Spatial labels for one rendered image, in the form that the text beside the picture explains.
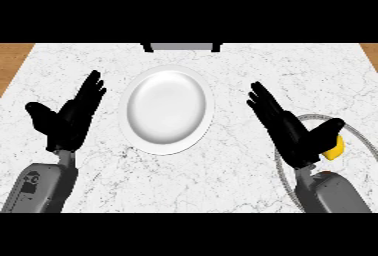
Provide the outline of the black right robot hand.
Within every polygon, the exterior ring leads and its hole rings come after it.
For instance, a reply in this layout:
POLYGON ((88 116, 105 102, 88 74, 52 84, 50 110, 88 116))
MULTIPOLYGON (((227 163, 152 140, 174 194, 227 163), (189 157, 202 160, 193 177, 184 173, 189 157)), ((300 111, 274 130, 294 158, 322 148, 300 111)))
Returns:
POLYGON ((260 82, 251 84, 248 96, 246 104, 267 129, 283 161, 294 169, 304 168, 319 161, 323 152, 335 148, 344 120, 331 118, 313 130, 307 130, 260 82))

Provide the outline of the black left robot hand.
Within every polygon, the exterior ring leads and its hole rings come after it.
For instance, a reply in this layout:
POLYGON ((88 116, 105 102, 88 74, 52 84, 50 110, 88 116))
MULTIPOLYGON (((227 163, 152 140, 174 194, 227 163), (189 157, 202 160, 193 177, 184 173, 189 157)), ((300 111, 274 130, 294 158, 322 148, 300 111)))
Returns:
POLYGON ((100 72, 93 70, 75 97, 66 101, 57 112, 38 102, 25 104, 34 129, 47 136, 49 152, 75 152, 80 149, 105 93, 100 72))

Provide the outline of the yellow lemon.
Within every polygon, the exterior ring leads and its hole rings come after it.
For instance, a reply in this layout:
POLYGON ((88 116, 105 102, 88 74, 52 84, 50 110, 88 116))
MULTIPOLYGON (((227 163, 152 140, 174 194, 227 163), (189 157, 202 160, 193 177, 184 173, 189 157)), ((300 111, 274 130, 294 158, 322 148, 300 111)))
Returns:
POLYGON ((332 161, 335 160, 344 152, 344 140, 342 137, 337 137, 337 145, 332 149, 329 149, 326 152, 322 153, 323 157, 332 161))

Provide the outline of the white oval plate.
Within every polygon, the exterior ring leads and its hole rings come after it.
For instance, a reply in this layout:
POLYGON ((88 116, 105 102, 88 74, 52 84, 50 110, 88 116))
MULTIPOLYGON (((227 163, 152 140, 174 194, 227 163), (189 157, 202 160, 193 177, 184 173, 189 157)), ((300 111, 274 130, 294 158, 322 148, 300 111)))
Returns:
POLYGON ((119 130, 128 144, 153 155, 171 155, 202 139, 214 117, 214 96, 196 71, 162 65, 143 71, 122 93, 119 130))

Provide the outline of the grey and black appliance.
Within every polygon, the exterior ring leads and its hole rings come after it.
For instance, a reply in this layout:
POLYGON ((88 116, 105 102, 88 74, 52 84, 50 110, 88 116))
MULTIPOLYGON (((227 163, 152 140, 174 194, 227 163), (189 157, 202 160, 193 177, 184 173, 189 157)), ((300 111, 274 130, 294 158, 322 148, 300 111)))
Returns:
POLYGON ((155 51, 174 51, 174 50, 205 50, 218 52, 220 43, 142 43, 143 50, 149 53, 155 51))

